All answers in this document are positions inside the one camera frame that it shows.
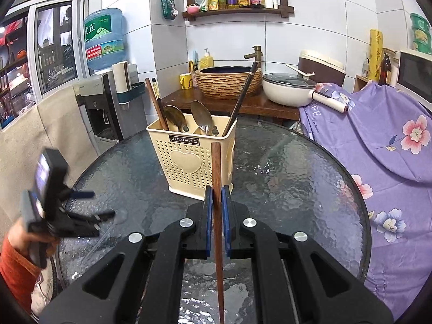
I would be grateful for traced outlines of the orange sleeve forearm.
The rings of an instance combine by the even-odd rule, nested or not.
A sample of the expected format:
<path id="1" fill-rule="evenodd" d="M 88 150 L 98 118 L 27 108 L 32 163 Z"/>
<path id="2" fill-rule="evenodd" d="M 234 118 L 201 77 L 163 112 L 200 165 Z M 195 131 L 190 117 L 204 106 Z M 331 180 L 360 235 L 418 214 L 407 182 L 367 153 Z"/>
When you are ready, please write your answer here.
<path id="1" fill-rule="evenodd" d="M 32 293 L 40 273 L 41 268 L 30 260 L 29 252 L 13 246 L 7 235 L 1 248 L 1 275 L 10 292 L 29 315 L 32 312 Z"/>

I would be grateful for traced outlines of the person left hand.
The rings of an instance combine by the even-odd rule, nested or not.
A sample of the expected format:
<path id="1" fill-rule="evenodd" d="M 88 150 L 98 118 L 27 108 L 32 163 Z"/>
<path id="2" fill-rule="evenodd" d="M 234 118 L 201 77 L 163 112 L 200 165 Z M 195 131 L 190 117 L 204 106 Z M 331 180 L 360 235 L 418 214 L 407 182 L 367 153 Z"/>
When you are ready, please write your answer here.
<path id="1" fill-rule="evenodd" d="M 14 225 L 9 229 L 6 237 L 12 248 L 25 258 L 29 257 L 29 247 L 31 243 L 47 244 L 47 256 L 50 257 L 56 252 L 56 248 L 60 243 L 60 238 L 50 234 L 37 234 L 27 232 L 24 227 L 23 218 L 19 217 Z"/>

